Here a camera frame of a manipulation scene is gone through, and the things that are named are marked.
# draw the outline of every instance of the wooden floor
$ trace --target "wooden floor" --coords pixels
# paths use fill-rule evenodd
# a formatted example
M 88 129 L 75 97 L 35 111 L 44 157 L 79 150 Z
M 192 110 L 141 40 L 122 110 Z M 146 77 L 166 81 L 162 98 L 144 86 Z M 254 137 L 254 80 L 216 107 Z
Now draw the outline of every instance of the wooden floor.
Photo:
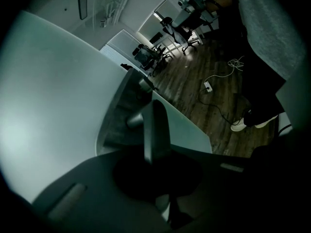
M 188 49 L 186 56 L 174 50 L 176 57 L 169 58 L 167 67 L 150 79 L 163 98 L 210 137 L 213 153 L 249 158 L 256 147 L 272 141 L 277 120 L 261 129 L 251 127 L 233 132 L 216 107 L 198 101 L 205 78 L 214 74 L 225 76 L 232 71 L 222 55 L 216 59 L 219 46 L 218 41 L 207 40 L 204 45 L 196 45 L 197 51 Z M 242 72 L 235 70 L 226 78 L 212 77 L 208 81 L 213 91 L 203 91 L 201 101 L 220 107 L 229 121 L 239 120 L 243 110 L 250 106 L 241 95 Z

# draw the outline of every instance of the white sneaker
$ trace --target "white sneaker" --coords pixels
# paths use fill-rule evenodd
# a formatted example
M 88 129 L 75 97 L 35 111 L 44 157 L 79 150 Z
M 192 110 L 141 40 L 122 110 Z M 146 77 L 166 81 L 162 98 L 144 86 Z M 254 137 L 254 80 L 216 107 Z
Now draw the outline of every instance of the white sneaker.
M 256 127 L 257 129 L 260 129 L 260 128 L 266 126 L 270 121 L 276 119 L 277 116 L 278 116 L 278 115 L 274 116 L 273 118 L 271 118 L 270 120 L 268 120 L 268 121 L 266 121 L 266 122 L 263 122 L 263 123 L 261 123 L 261 124 L 255 125 L 255 127 Z
M 236 121 L 231 125 L 231 130 L 237 132 L 245 129 L 246 127 L 247 126 L 244 124 L 244 118 L 242 117 L 239 121 Z

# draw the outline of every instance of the power strip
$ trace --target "power strip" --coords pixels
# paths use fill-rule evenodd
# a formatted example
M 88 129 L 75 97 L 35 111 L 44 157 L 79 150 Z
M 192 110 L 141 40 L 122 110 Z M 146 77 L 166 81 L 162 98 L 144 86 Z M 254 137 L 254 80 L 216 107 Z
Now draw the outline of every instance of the power strip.
M 210 84 L 209 84 L 209 82 L 208 82 L 208 81 L 206 81 L 206 82 L 204 83 L 204 85 L 205 85 L 206 90 L 207 90 L 208 92 L 213 91 L 213 89 L 212 89 L 212 87 L 210 86 Z

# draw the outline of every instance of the black cable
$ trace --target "black cable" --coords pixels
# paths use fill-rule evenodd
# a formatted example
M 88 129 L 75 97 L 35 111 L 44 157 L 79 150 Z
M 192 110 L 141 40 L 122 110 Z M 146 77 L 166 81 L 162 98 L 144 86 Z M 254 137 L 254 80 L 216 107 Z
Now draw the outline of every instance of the black cable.
M 207 25 L 209 26 L 211 31 L 214 31 L 214 29 L 213 29 L 213 27 L 212 27 L 212 25 L 210 23 L 208 23 Z
M 289 125 L 285 126 L 284 128 L 282 128 L 282 129 L 277 133 L 277 136 L 279 137 L 280 134 L 281 134 L 284 130 L 286 130 L 287 128 L 289 128 L 290 126 L 291 126 L 291 124 L 289 124 Z
M 223 7 L 218 2 L 216 2 L 214 0 L 206 0 L 206 1 L 215 4 L 219 9 L 223 9 Z
M 230 125 L 233 125 L 233 126 L 238 125 L 238 124 L 241 122 L 242 118 L 244 117 L 244 114 L 245 114 L 246 110 L 249 110 L 248 108 L 247 108 L 247 109 L 244 109 L 243 114 L 242 114 L 242 117 L 240 118 L 240 120 L 238 121 L 238 123 L 237 123 L 237 124 L 233 124 L 233 123 L 231 123 L 227 118 L 225 118 L 225 116 L 222 114 L 222 111 L 220 110 L 220 108 L 219 108 L 217 105 L 212 104 L 212 103 L 204 103 L 204 102 L 201 101 L 201 99 L 200 99 L 200 94 L 201 94 L 201 92 L 203 92 L 203 91 L 206 91 L 206 88 L 204 88 L 203 90 L 201 90 L 201 91 L 199 92 L 199 94 L 198 94 L 198 101 L 199 101 L 201 104 L 216 107 L 216 108 L 219 110 L 219 113 L 220 113 L 220 115 L 222 116 L 222 118 L 223 118 L 227 123 L 229 123 Z

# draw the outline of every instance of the black pants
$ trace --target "black pants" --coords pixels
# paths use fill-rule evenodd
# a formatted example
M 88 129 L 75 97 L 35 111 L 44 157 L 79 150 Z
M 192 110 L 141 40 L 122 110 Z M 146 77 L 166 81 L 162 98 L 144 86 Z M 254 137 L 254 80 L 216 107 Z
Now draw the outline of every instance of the black pants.
M 252 104 L 252 109 L 244 115 L 244 124 L 261 124 L 284 112 L 276 98 L 276 92 L 285 83 L 272 68 L 260 59 L 247 43 L 244 62 L 242 94 Z

